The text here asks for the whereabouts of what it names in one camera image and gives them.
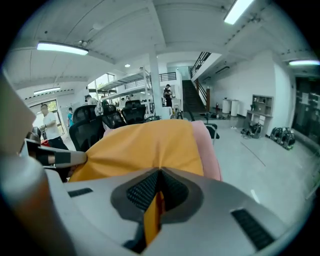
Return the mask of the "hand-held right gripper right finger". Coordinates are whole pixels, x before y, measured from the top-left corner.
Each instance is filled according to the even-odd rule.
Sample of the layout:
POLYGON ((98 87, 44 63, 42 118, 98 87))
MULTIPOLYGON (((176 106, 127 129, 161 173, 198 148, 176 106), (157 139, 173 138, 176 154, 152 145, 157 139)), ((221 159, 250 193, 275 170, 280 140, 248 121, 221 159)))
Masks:
POLYGON ((272 211, 236 187, 190 172, 163 168, 176 202, 142 256, 279 256, 294 239, 272 211))

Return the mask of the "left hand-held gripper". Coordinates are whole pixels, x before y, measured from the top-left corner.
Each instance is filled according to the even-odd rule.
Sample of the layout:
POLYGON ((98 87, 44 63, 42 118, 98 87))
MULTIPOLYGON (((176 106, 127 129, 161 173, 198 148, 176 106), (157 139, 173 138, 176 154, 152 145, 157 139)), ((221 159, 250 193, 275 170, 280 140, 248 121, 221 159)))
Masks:
MULTIPOLYGON (((0 72, 0 155, 20 152, 34 120, 35 114, 0 72)), ((26 150, 44 167, 73 167, 84 164, 88 159, 85 152, 42 146, 31 139, 26 139, 26 150)))

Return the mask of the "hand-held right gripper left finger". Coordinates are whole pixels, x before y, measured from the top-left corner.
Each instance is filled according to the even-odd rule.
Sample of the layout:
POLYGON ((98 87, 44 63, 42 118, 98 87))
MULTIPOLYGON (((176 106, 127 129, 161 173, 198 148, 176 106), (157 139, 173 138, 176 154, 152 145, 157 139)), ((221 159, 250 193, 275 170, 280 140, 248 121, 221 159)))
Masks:
POLYGON ((113 206, 113 191, 135 178, 152 173, 142 170, 129 175, 62 183, 57 172, 46 170, 48 185, 48 235, 45 249, 53 256, 161 256, 156 242, 141 253, 127 248, 142 233, 143 211, 127 197, 125 211, 139 214, 138 221, 124 219, 113 206))

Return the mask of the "orange cushion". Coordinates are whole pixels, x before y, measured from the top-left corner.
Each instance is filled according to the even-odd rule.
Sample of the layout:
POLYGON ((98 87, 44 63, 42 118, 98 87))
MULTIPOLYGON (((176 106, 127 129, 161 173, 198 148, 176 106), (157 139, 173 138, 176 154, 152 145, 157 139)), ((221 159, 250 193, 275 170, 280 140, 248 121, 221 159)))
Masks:
POLYGON ((86 163, 78 166, 70 182, 128 175, 143 169, 156 173, 128 192, 129 199, 142 208, 143 235, 149 245, 161 230, 160 217, 186 197, 181 186, 160 168, 173 168, 204 175, 195 124, 167 119, 116 128, 87 151, 86 163))

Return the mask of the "black mesh office chair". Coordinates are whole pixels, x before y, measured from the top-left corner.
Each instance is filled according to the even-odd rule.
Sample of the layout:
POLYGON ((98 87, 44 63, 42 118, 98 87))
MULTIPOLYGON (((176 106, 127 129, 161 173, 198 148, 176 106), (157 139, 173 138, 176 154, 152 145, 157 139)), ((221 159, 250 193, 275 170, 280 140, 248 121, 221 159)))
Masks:
POLYGON ((130 100, 125 103, 121 114, 127 125, 142 124, 145 122, 146 106, 139 100, 130 100))
POLYGON ((96 118, 95 105, 83 105, 78 107, 72 115, 73 123, 91 121, 96 118))
POLYGON ((116 129, 116 128, 127 125, 122 115, 114 105, 108 104, 108 105, 104 105, 102 108, 103 108, 102 121, 110 129, 116 129))
POLYGON ((99 119, 78 121, 69 129, 76 151, 86 152, 104 136, 103 122, 99 119))

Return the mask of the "pink fabric sofa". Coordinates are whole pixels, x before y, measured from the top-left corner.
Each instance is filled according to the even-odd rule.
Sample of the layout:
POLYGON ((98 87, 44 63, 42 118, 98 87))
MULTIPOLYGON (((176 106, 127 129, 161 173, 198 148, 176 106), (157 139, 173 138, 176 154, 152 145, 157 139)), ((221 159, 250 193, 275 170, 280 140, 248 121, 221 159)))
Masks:
POLYGON ((95 151, 107 164, 106 177, 169 167, 222 180, 210 133, 200 120, 167 119, 108 129, 95 151))

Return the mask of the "long ceiling light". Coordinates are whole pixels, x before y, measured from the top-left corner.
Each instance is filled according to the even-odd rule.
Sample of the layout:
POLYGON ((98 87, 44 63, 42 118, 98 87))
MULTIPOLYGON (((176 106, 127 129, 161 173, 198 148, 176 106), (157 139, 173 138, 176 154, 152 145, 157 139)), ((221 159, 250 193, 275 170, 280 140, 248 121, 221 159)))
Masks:
POLYGON ((223 19, 225 23, 234 25, 241 15, 255 0, 236 0, 223 19))
POLYGON ((320 66, 320 61, 315 59, 291 60, 289 66, 320 66))
POLYGON ((69 54, 76 54, 85 56, 89 53, 87 49, 83 49, 80 47, 70 46, 61 43, 54 43, 54 42, 46 42, 40 41, 36 49, 38 51, 51 51, 51 52, 62 52, 62 53, 69 53, 69 54))
POLYGON ((46 89, 34 91, 33 95, 37 96, 37 95, 43 95, 47 93, 54 93, 54 92, 58 92, 60 89, 61 89, 60 87, 46 88, 46 89))

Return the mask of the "black armless chair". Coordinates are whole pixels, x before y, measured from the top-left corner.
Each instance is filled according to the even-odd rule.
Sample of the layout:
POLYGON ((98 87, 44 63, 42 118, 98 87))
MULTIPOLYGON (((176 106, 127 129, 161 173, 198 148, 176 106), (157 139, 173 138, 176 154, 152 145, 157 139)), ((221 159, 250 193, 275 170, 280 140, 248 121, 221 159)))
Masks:
POLYGON ((205 124, 205 127, 207 128, 210 138, 212 141, 212 144, 214 145, 216 140, 220 139, 220 135, 218 134, 218 126, 216 124, 205 124))

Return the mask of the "black bag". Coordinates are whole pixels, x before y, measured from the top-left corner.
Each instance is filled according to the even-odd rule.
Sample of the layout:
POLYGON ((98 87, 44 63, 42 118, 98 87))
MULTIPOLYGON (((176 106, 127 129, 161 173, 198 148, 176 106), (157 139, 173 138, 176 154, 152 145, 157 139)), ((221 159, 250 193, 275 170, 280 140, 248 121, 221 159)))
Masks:
POLYGON ((244 128, 240 131, 243 137, 259 139, 261 136, 262 126, 260 123, 247 122, 244 128))

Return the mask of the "row of black green backpacks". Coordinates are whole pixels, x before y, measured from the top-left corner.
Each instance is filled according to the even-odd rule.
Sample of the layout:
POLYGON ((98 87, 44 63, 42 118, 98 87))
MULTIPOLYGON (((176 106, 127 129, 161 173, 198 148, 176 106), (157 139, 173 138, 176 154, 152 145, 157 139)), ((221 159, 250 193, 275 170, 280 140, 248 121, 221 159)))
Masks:
POLYGON ((291 150, 296 142, 295 134, 289 127, 275 127, 269 138, 286 150, 291 150))

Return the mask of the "white pillar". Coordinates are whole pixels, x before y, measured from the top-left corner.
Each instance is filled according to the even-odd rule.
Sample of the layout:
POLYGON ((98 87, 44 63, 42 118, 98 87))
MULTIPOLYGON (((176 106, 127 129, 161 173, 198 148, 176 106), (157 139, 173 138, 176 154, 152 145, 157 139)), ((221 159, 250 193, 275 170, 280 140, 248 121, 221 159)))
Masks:
POLYGON ((150 76, 151 76, 151 84, 152 84, 152 94, 153 94, 153 102, 155 107, 155 115, 162 116, 162 91, 160 87, 160 79, 159 79, 159 66, 157 53, 155 48, 152 48, 149 51, 149 65, 150 65, 150 76))

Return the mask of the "grey shelf cabinet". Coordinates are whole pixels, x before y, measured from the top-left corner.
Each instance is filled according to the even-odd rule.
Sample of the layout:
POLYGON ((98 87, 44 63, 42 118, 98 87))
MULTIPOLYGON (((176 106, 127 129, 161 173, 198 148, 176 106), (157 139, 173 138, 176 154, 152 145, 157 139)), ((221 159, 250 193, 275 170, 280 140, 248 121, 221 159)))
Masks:
POLYGON ((245 128, 259 126, 259 137, 269 137, 272 131, 273 103, 273 96, 253 94, 250 109, 246 112, 245 128))

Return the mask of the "black staircase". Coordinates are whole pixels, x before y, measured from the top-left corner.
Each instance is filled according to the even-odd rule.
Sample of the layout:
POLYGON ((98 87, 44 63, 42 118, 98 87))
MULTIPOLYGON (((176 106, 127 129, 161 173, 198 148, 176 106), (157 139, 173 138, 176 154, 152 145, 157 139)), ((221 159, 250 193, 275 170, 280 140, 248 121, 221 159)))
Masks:
MULTIPOLYGON (((200 70, 202 65, 211 55, 210 52, 201 52, 194 65, 189 69, 190 78, 192 79, 200 70)), ((196 79, 182 81, 183 108, 185 111, 192 113, 206 113, 210 111, 210 90, 205 89, 196 79)))

